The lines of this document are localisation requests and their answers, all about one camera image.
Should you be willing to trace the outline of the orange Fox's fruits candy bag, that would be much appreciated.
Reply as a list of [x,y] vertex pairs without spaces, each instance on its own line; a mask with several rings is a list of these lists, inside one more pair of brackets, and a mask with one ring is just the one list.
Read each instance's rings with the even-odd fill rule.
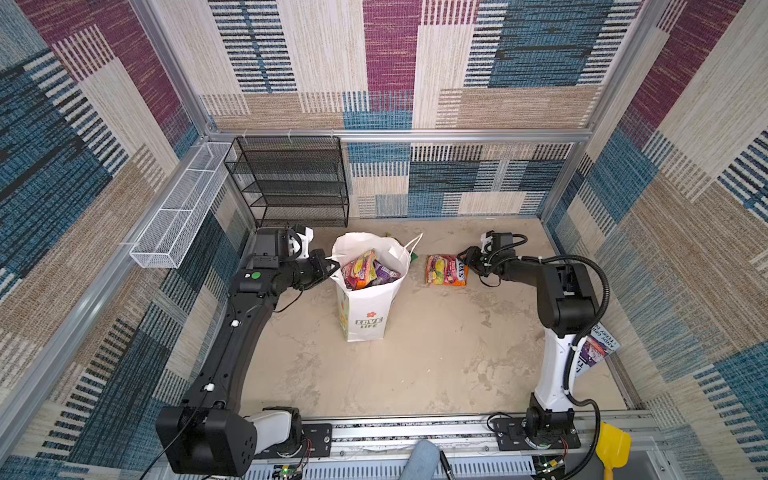
[[378,278],[377,257],[376,251],[370,249],[342,267],[342,278],[347,289],[352,291],[364,289]]

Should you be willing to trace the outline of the purple candy bag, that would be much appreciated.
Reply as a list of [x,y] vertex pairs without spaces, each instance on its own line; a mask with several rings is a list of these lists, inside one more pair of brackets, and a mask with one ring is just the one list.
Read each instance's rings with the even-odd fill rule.
[[373,262],[373,266],[375,268],[376,278],[370,282],[370,286],[379,286],[393,283],[402,277],[401,273],[386,267],[378,260]]

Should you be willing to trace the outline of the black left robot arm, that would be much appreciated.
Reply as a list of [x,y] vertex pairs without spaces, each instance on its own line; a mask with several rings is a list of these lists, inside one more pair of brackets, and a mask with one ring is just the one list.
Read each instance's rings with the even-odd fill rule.
[[259,338],[280,296],[303,293],[329,279],[340,265],[312,249],[311,228],[260,228],[233,275],[223,323],[203,366],[176,406],[161,410],[155,428],[161,457],[180,475],[241,477],[264,451],[293,457],[309,452],[295,407],[268,407],[240,415],[247,372]]

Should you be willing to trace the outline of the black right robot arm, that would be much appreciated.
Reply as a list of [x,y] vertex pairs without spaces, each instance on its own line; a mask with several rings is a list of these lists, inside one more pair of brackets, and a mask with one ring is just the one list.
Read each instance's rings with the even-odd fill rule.
[[527,437],[571,429],[578,407],[588,406],[599,415],[595,400],[575,398],[574,384],[576,357],[610,302],[611,289],[604,270],[578,255],[517,256],[511,249],[484,252],[477,246],[462,251],[459,259],[481,278],[495,275],[502,282],[535,288],[545,353],[526,411]]

